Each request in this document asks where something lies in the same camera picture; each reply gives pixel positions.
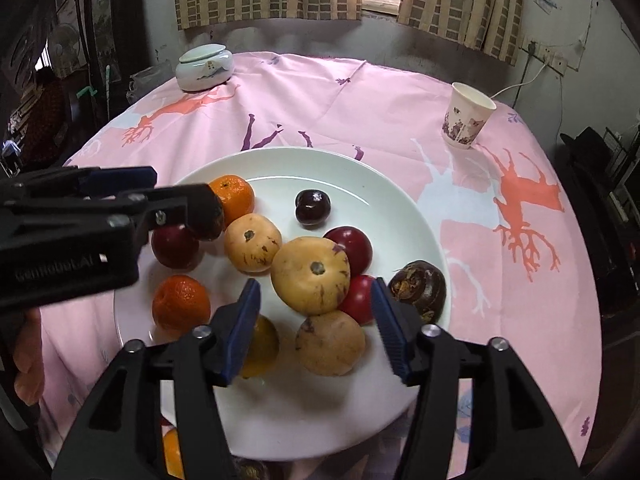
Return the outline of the person left hand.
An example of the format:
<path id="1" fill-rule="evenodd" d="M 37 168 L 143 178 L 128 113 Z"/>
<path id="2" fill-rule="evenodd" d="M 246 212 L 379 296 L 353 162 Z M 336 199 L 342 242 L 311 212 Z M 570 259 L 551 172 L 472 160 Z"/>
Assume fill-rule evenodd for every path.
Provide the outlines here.
<path id="1" fill-rule="evenodd" d="M 17 396 L 28 406 L 35 405 L 44 390 L 41 316 L 38 309 L 26 312 L 13 352 L 17 368 L 14 388 Z"/>

